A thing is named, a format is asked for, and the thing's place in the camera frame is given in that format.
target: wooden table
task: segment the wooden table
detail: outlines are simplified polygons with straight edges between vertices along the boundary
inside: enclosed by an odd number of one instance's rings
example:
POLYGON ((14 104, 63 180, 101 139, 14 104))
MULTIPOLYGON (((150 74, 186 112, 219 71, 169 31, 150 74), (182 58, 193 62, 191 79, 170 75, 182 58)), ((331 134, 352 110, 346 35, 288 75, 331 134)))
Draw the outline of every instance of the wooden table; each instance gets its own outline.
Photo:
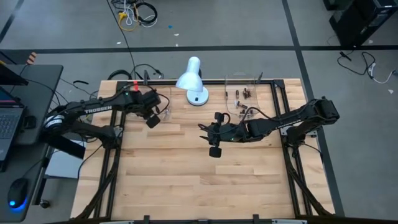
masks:
MULTIPOLYGON (((305 104, 300 80, 284 81, 290 109, 305 104)), ((278 131, 260 142, 222 142, 222 157, 209 157, 207 141, 199 138, 206 133, 197 124, 210 124, 214 112, 226 112, 226 105, 224 85, 206 87, 210 92, 208 103, 195 107, 188 104, 185 90, 168 86, 172 90, 171 115, 154 129, 127 116, 112 220, 142 220, 144 215, 150 215, 151 220, 251 219, 253 214, 260 218, 294 217, 278 131)), ((115 89, 116 81, 102 81, 99 96, 111 96, 115 89)), ((275 116, 270 86, 258 85, 256 89, 261 110, 275 116)), ((93 124, 109 124, 110 114, 95 114, 93 124)), ((231 122, 238 123, 238 117, 232 116, 231 122)), ((307 138, 306 143, 318 147, 314 138, 307 138)), ((89 144, 85 157, 100 144, 89 144)), ((300 147, 300 153, 308 188, 333 213, 319 153, 307 146, 300 147)), ((82 167, 71 217, 78 215, 96 192, 103 155, 104 150, 99 150, 82 167)), ((301 191, 296 189, 304 211, 301 191)))

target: black metal frame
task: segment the black metal frame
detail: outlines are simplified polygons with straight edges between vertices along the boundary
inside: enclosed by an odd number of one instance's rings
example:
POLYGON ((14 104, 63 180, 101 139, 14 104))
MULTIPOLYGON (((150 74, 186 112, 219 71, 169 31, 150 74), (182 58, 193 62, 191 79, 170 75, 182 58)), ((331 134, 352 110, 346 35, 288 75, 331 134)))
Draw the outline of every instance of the black metal frame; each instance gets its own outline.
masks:
MULTIPOLYGON (((117 85, 116 85, 116 91, 121 89, 123 86, 126 86, 127 83, 129 83, 129 82, 132 83, 132 81, 118 81, 117 85)), ((147 82, 148 82, 148 85, 162 86, 162 85, 175 85, 177 81, 176 80, 148 80, 147 82)), ((229 82, 236 84, 236 85, 244 83, 244 81, 242 81, 242 80, 232 80, 232 81, 229 80, 229 82)), ((203 84, 204 85, 224 85, 224 80, 203 80, 203 84)), ((258 84, 271 86, 272 98, 274 100, 274 107, 275 107, 277 116, 281 115, 278 96, 277 96, 277 87, 279 87, 280 92, 281 92, 282 101, 284 104, 284 110, 286 112, 290 111, 289 102, 287 99, 287 93, 286 93, 286 89, 285 89, 283 80, 261 80, 258 84)), ((117 111, 112 111, 110 125, 114 126, 114 127, 116 124, 116 115, 117 115, 117 111)), ((125 122, 126 122, 126 114, 122 113, 121 120, 118 125, 123 128, 125 125, 125 122)), ((286 166, 286 171, 287 171, 287 177, 288 177, 288 181, 289 181, 289 189, 290 189, 290 196, 292 199, 292 206, 293 206, 295 217, 299 218, 302 215, 300 213, 299 201, 297 198, 297 192, 296 192, 296 188, 295 188, 295 181, 289 172, 289 166, 291 166, 289 149, 286 146, 285 138, 282 135, 280 135, 280 138, 282 141, 282 149, 283 149, 283 154, 284 154, 284 161, 285 161, 285 166, 286 166)), ((109 165, 109 155, 110 155, 110 152, 106 151, 105 155, 104 155, 103 166, 102 166, 100 180, 99 180, 99 186, 102 185, 101 183, 103 183, 106 178, 106 173, 107 173, 108 165, 109 165)), ((114 155, 115 162, 117 162, 117 163, 119 162, 120 155, 121 155, 121 150, 120 149, 116 150, 115 155, 114 155)), ((295 163, 296 163, 296 167, 297 167, 297 175, 305 186, 305 176, 304 176, 304 171, 303 171, 299 151, 295 152, 294 158, 295 158, 295 163)), ((115 194, 115 189, 116 189, 116 178, 117 178, 117 175, 115 175, 115 177, 112 180, 110 187, 109 187, 109 195, 108 195, 108 201, 107 201, 107 205, 106 205, 105 218, 111 218, 111 215, 112 215, 113 200, 114 200, 114 194, 115 194)), ((307 195, 304 194, 304 192, 303 192, 303 202, 305 205, 306 216, 312 217, 312 208, 311 208, 309 199, 308 199, 307 195)), ((101 206, 102 206, 102 200, 100 200, 99 203, 97 204, 97 206, 95 207, 94 216, 93 216, 94 218, 100 217, 101 206)), ((253 223, 253 221, 257 221, 258 223, 272 222, 271 219, 260 220, 260 219, 258 219, 258 215, 254 215, 253 217, 254 218, 250 219, 250 220, 212 220, 211 222, 212 223, 215 223, 215 222, 217 222, 217 223, 218 222, 221 222, 221 223, 253 223)), ((149 216, 145 216, 144 220, 142 222, 148 223, 149 216)), ((163 221, 155 221, 155 222, 156 223, 198 223, 198 222, 200 222, 200 220, 199 221, 198 220, 163 220, 163 221)))

